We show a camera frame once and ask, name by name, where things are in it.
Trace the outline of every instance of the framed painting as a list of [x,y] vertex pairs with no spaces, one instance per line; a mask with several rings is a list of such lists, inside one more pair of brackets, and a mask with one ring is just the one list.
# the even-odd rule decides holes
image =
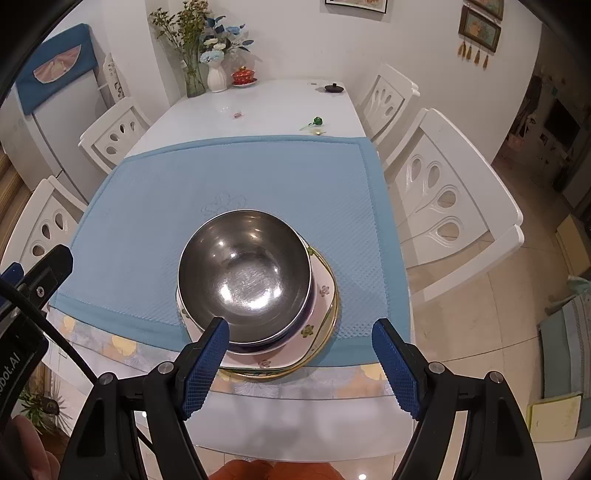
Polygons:
[[501,37],[501,28],[489,18],[464,5],[459,33],[484,48],[496,52]]
[[363,8],[374,12],[386,13],[388,0],[324,0],[325,5],[345,5],[346,7]]
[[470,3],[479,6],[493,17],[503,20],[505,11],[505,0],[468,0]]

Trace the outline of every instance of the cable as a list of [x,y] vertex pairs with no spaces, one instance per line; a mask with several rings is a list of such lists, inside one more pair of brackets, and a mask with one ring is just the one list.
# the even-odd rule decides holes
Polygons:
[[[0,296],[7,299],[15,307],[21,309],[21,311],[31,319],[47,336],[53,340],[58,347],[60,347],[67,356],[82,370],[82,373],[90,380],[94,385],[98,379],[92,369],[80,356],[80,354],[72,347],[69,342],[63,337],[63,335],[57,331],[57,329],[36,309],[33,304],[26,298],[21,292],[14,288],[10,283],[0,277]],[[146,447],[154,451],[152,443],[146,438],[142,431],[136,427],[138,432],[138,438],[144,442]]]

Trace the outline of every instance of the metal bowl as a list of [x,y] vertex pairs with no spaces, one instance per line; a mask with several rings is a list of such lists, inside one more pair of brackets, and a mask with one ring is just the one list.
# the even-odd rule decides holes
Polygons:
[[306,245],[269,213],[234,210],[195,232],[178,268],[178,291],[199,328],[230,325],[230,349],[253,352],[284,338],[306,316],[312,291]]

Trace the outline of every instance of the stack of plates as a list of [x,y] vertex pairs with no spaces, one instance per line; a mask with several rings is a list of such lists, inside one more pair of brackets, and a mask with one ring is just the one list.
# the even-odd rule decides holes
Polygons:
[[[303,327],[285,344],[266,352],[244,354],[228,351],[222,361],[223,369],[244,378],[278,378],[308,363],[326,344],[339,313],[339,295],[335,276],[326,260],[310,246],[308,253],[317,291],[314,306]],[[196,342],[202,331],[184,309],[178,290],[177,305],[191,340]]]

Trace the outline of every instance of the black teapot lid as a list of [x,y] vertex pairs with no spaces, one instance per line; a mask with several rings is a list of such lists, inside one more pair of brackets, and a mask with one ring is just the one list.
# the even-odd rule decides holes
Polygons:
[[333,83],[332,85],[326,85],[324,89],[329,93],[340,93],[344,90],[344,88],[339,87],[336,83]]

